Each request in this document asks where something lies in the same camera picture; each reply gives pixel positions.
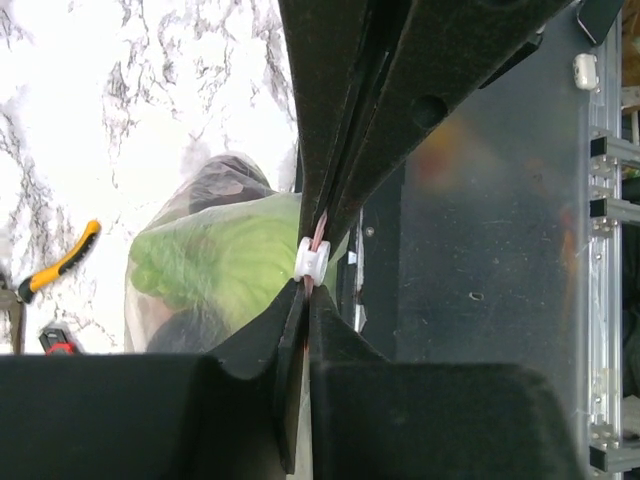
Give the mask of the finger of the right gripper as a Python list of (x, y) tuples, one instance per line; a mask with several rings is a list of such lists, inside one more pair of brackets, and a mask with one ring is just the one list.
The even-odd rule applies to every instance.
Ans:
[(340, 240), (363, 203), (355, 175), (395, 48), (392, 1), (282, 1), (303, 166), (300, 233)]
[(340, 242), (365, 201), (466, 97), (565, 7), (563, 1), (382, 1), (347, 75), (324, 238)]

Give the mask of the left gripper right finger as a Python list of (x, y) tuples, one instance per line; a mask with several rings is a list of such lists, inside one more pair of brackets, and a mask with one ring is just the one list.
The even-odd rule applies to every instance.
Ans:
[(313, 473), (318, 479), (580, 479), (546, 380), (509, 364), (392, 363), (309, 304)]

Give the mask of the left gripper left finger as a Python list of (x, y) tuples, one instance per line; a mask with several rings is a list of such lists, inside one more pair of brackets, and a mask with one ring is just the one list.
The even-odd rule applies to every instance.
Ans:
[(305, 312), (289, 284), (208, 353), (3, 357), (2, 477), (285, 478)]

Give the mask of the purple eggplant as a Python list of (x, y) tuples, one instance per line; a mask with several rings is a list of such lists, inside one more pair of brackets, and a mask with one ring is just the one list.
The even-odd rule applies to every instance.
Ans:
[(274, 194), (261, 169), (236, 155), (213, 157), (188, 188), (189, 213), (262, 199)]

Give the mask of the green cabbage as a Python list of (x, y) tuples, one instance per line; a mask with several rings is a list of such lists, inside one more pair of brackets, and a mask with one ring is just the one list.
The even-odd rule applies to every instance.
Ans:
[(276, 193), (215, 206), (139, 234), (130, 280), (174, 309), (217, 311), (236, 331), (293, 276), (301, 197)]

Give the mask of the clear zip top bag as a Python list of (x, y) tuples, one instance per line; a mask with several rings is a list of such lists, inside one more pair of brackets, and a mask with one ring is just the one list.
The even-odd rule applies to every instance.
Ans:
[(211, 158), (132, 242), (126, 351), (206, 352), (261, 314), (293, 275), (300, 202), (247, 158)]

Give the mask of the red black utility knife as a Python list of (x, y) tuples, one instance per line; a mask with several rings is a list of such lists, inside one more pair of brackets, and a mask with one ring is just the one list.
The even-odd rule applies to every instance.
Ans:
[(68, 328), (63, 325), (47, 325), (39, 335), (40, 344), (46, 355), (75, 355), (79, 348)]

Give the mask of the yellow handled pliers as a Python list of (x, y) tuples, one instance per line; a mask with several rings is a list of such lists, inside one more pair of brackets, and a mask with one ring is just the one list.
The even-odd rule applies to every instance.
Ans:
[(10, 341), (14, 354), (24, 352), (24, 311), (35, 294), (76, 267), (90, 252), (101, 232), (101, 224), (91, 220), (78, 242), (53, 265), (25, 278), (18, 287), (10, 287), (1, 274), (1, 311), (8, 314)]

